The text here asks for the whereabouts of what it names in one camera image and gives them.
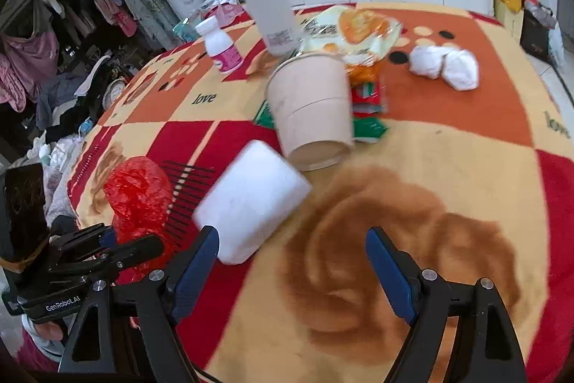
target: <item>crumpled white paper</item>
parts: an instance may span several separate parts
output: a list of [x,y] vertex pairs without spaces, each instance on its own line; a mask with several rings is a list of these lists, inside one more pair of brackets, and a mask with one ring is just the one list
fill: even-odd
[[450,47],[416,46],[409,55],[410,71],[415,75],[438,78],[442,75],[457,91],[474,90],[479,83],[478,62],[468,51]]
[[443,79],[457,91],[478,87],[478,62],[470,51],[449,52],[444,58]]
[[444,56],[452,51],[455,49],[450,47],[416,46],[409,55],[410,71],[434,80],[440,77]]

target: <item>black comb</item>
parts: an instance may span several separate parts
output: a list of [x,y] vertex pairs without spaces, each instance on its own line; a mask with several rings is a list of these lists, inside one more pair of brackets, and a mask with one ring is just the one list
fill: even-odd
[[176,247],[174,254],[177,254],[185,250],[191,242],[191,215],[215,182],[215,171],[172,160],[165,160],[161,168],[173,187],[165,232],[171,237]]

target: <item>white foam block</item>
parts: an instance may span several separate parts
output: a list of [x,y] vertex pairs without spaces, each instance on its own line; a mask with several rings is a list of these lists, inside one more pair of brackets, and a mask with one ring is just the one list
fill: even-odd
[[193,213],[197,228],[219,233],[219,255],[243,263],[311,191],[311,184],[269,145],[252,140]]

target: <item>box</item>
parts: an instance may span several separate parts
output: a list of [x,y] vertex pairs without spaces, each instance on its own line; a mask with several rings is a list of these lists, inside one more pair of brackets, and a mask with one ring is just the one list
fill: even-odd
[[494,0],[494,16],[504,25],[512,37],[520,43],[522,37],[522,24],[524,23],[524,10],[517,14],[511,11],[501,0]]

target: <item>blue gripper pad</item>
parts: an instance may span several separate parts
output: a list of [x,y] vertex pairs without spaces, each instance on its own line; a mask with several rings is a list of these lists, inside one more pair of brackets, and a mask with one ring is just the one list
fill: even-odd
[[365,250],[387,299],[389,299],[392,311],[404,319],[408,325],[412,325],[417,317],[417,312],[413,306],[410,285],[374,228],[367,232]]
[[218,253],[219,234],[215,229],[212,229],[193,256],[175,288],[171,318],[176,323],[181,322],[192,312]]

